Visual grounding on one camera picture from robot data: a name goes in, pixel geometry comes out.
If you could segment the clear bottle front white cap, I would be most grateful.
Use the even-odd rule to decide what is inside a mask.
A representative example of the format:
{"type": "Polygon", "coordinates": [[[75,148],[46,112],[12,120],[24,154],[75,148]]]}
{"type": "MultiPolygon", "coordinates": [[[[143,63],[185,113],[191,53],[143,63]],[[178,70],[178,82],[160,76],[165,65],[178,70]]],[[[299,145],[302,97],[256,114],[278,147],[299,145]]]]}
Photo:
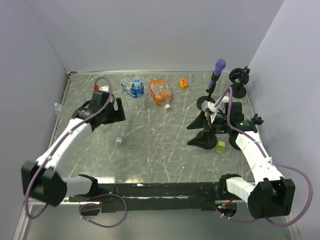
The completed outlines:
{"type": "Polygon", "coordinates": [[[118,127],[118,134],[117,137],[115,139],[115,142],[117,144],[122,144],[125,140],[125,138],[128,135],[129,129],[131,126],[131,120],[127,119],[123,122],[120,123],[119,127],[118,127]]]}

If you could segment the clear Pocari bottle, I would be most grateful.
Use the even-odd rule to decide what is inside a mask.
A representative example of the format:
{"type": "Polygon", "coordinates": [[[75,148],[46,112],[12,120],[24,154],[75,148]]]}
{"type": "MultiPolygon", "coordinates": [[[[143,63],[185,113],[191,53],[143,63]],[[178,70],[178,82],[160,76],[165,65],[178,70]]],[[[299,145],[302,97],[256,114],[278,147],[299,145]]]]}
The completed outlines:
{"type": "Polygon", "coordinates": [[[58,119],[60,119],[63,115],[63,106],[60,103],[55,103],[53,105],[55,115],[58,119]]]}

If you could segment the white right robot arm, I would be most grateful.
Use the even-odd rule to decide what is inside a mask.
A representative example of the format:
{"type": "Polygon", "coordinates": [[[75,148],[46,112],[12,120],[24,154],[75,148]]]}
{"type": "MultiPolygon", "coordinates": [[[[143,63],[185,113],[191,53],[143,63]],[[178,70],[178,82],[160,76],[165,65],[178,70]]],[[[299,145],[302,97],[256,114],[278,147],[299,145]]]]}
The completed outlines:
{"type": "Polygon", "coordinates": [[[257,125],[263,120],[257,114],[245,120],[240,102],[225,103],[225,112],[216,107],[215,103],[203,100],[196,119],[187,129],[201,131],[187,145],[213,149],[218,134],[228,134],[229,143],[241,151],[254,177],[254,184],[244,180],[238,174],[225,174],[220,177],[217,192],[223,199],[236,196],[247,203],[249,212],[254,219],[287,216],[291,212],[296,186],[292,179],[286,179],[272,163],[266,153],[257,125]]]}

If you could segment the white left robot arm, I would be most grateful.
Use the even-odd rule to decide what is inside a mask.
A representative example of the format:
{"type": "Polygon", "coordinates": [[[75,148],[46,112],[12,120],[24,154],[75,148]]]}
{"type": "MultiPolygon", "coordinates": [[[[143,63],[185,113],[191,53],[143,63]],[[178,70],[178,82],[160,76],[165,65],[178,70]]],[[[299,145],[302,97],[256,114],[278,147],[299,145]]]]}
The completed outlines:
{"type": "Polygon", "coordinates": [[[26,161],[21,167],[25,199],[33,198],[53,207],[64,198],[82,195],[87,201],[99,195],[98,180],[80,174],[62,178],[72,154],[96,128],[126,119],[123,102],[106,90],[94,90],[92,98],[76,109],[65,130],[51,147],[35,162],[26,161]]]}

